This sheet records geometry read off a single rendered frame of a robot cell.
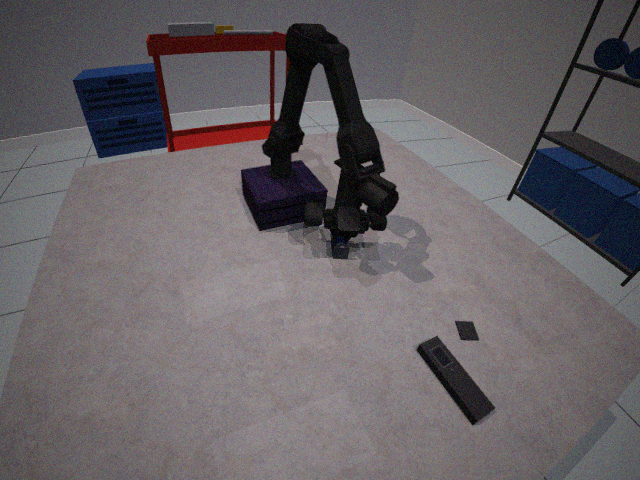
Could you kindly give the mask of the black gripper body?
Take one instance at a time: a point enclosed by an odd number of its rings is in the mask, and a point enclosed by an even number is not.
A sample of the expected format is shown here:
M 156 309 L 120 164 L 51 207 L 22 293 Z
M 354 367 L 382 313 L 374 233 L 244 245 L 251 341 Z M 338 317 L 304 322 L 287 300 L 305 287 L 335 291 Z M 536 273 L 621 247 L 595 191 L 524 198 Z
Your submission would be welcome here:
M 335 205 L 338 201 L 344 201 L 344 205 L 353 206 L 354 202 L 359 202 L 360 207 L 363 202 L 358 197 L 348 197 L 343 195 L 337 189 L 337 195 Z M 335 226 L 335 219 L 332 219 L 333 209 L 323 209 L 322 202 L 307 202 L 304 209 L 304 224 L 306 226 L 320 226 L 324 218 L 326 226 Z M 386 216 L 379 216 L 370 207 L 367 207 L 367 212 L 364 209 L 360 209 L 360 213 L 364 216 L 370 216 L 372 230 L 384 231 L 387 225 Z

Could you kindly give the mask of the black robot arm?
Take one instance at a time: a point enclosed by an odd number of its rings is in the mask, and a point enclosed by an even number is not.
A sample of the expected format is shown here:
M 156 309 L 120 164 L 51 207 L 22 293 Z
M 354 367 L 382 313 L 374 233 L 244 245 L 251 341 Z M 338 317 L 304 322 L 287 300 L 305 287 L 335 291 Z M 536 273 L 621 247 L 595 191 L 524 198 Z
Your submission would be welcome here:
M 398 204 L 396 185 L 380 176 L 386 171 L 379 142 L 373 127 L 365 120 L 350 65 L 350 51 L 324 25 L 295 23 L 286 33 L 285 51 L 290 62 L 280 119 L 272 126 L 262 146 L 271 159 L 267 170 L 273 179 L 295 176 L 291 157 L 302 145 L 304 132 L 299 124 L 312 69 L 324 66 L 330 94 L 338 119 L 337 143 L 341 168 L 338 190 L 345 196 L 358 197 L 379 216 L 386 216 Z M 362 166 L 362 163 L 373 164 Z M 370 216 L 360 213 L 360 203 L 353 206 L 338 201 L 333 208 L 338 237 L 365 234 Z

